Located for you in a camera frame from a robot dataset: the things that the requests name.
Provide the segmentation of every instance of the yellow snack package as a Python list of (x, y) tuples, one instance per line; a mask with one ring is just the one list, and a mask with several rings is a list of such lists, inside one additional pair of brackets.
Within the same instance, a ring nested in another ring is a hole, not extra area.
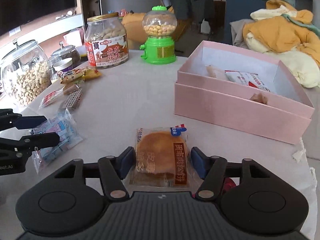
[(77, 78), (82, 78), (84, 80), (94, 79), (100, 77), (101, 73), (93, 67), (75, 68), (61, 75), (61, 84), (66, 84), (76, 80)]

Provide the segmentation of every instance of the yellow blanket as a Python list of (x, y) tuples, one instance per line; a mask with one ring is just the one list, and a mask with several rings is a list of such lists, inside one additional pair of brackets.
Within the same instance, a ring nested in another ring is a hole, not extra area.
[[(267, 1), (266, 9), (277, 9), (281, 5), (291, 11), (296, 11), (294, 7), (282, 0)], [(297, 16), (293, 17), (294, 20), (305, 24), (310, 24), (312, 18), (313, 14), (308, 10), (298, 11)], [(320, 40), (316, 34), (307, 28), (288, 22), (282, 16), (246, 24), (243, 28), (244, 40), (246, 40), (248, 33), (252, 33), (267, 49), (276, 53), (290, 51), (296, 47), (298, 51), (311, 56), (320, 66)]]

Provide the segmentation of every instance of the blue label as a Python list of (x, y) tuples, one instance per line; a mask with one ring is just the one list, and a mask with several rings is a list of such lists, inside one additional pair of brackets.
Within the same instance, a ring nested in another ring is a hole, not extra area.
[(181, 132), (185, 132), (187, 130), (185, 127), (171, 127), (170, 129), (173, 136), (180, 136)]

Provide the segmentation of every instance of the white shelf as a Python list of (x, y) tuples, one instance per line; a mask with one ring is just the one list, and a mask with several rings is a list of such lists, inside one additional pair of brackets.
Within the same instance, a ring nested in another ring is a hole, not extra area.
[[(51, 39), (59, 34), (71, 31), (75, 28), (83, 26), (83, 15), (78, 14), (74, 16), (70, 16), (68, 18), (57, 20), (53, 23), (50, 23), (48, 25), (45, 25), (43, 27), (40, 27), (36, 30), (33, 30), (19, 38), (18, 45), (30, 41), (30, 40), (36, 40), (38, 43), (41, 43), (43, 41), (46, 41), (48, 39)], [(8, 44), (4, 45), (0, 48), (0, 59), (2, 59), (8, 52), (13, 50), (15, 46), (12, 42), (9, 42)]]

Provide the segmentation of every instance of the white snack packet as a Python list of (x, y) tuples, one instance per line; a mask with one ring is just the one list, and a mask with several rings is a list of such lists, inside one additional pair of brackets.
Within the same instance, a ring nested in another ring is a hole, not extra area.
[(232, 82), (271, 92), (270, 89), (267, 88), (263, 81), (260, 79), (258, 74), (233, 70), (225, 70), (225, 73), (229, 80)]

